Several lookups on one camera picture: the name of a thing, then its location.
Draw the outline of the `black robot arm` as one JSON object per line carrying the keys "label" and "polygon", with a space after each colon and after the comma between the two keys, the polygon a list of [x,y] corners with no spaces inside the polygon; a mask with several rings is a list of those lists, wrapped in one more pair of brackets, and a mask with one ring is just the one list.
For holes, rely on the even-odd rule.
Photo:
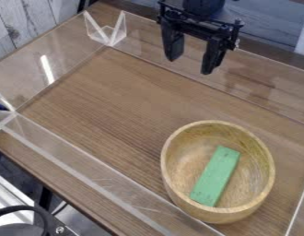
{"label": "black robot arm", "polygon": [[223,21],[218,17],[227,0],[159,0],[158,24],[167,59],[171,62],[184,54],[184,35],[207,41],[200,72],[211,75],[220,67],[227,51],[239,47],[240,29],[246,23],[240,18]]}

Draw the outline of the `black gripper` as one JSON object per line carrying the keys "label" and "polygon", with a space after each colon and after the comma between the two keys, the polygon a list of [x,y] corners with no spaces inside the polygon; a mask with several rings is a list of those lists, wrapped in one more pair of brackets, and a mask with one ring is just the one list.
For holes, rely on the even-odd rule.
{"label": "black gripper", "polygon": [[220,66],[227,49],[239,46],[244,27],[240,18],[226,16],[227,0],[159,0],[158,23],[162,25],[167,59],[171,62],[184,54],[184,35],[208,41],[202,73],[210,75]]}

